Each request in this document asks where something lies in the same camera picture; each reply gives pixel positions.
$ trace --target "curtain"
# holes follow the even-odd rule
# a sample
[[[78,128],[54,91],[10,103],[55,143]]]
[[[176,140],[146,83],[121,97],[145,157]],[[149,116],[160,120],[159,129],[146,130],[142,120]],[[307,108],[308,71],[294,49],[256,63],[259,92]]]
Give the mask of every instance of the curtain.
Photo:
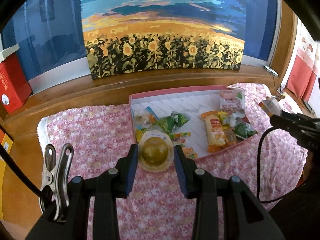
[[[302,25],[297,55],[286,86],[298,99],[310,99],[318,74],[319,55],[320,43],[314,41]]]

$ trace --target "screw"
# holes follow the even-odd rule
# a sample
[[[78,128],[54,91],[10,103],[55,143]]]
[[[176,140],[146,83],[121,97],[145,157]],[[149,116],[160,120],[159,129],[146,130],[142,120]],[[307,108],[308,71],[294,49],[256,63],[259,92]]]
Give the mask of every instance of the screw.
[[[81,181],[81,177],[80,176],[76,176],[72,179],[73,183],[79,183]]]
[[[203,175],[203,174],[204,174],[204,170],[203,170],[203,169],[196,169],[196,170],[195,170],[195,173],[196,173],[197,175]]]
[[[109,174],[111,174],[111,175],[116,175],[116,174],[118,173],[118,169],[116,169],[116,168],[111,168],[108,172],[109,172]]]
[[[241,181],[238,176],[232,176],[232,177],[231,177],[231,180],[232,180],[233,182],[235,182],[235,183],[239,183],[239,182]]]

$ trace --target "silver clamp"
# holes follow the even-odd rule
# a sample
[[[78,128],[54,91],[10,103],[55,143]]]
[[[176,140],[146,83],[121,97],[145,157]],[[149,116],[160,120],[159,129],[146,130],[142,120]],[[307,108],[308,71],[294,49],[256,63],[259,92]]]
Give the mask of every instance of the silver clamp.
[[[42,183],[40,190],[48,195],[49,199],[56,202],[56,213],[53,221],[63,222],[66,216],[66,210],[69,206],[67,193],[68,175],[73,158],[73,147],[66,143],[61,150],[60,158],[56,164],[56,150],[52,144],[45,148],[44,164],[42,168]],[[39,198],[41,212],[44,213],[46,205]]]

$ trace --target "sunflower painting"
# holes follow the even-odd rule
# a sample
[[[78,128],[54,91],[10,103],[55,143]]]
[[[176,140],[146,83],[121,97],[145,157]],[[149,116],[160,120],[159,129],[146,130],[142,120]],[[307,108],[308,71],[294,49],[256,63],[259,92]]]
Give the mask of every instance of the sunflower painting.
[[[171,68],[240,68],[245,0],[81,2],[93,79]]]

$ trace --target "pink floral fabric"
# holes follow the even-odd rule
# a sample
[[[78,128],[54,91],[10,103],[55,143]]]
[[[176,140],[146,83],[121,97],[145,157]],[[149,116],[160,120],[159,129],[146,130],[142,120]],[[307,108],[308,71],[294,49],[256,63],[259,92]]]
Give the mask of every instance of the pink floral fabric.
[[[246,115],[259,134],[231,150],[196,160],[196,164],[219,178],[238,175],[255,194],[258,143],[271,126],[258,103],[270,96],[270,91],[262,84],[236,86],[246,90]],[[64,143],[74,147],[69,179],[100,175],[126,156],[134,142],[129,105],[69,109],[49,116],[46,128],[58,155]],[[270,200],[292,190],[301,176],[306,156],[307,151],[297,146],[289,133],[271,132],[261,152],[260,198]],[[94,199],[89,211],[88,240],[92,239],[93,202]],[[120,238],[191,239],[195,206],[195,200],[183,197],[174,165],[163,173],[150,173],[138,167],[130,196],[117,199]],[[219,201],[220,239],[223,239],[222,215]]]

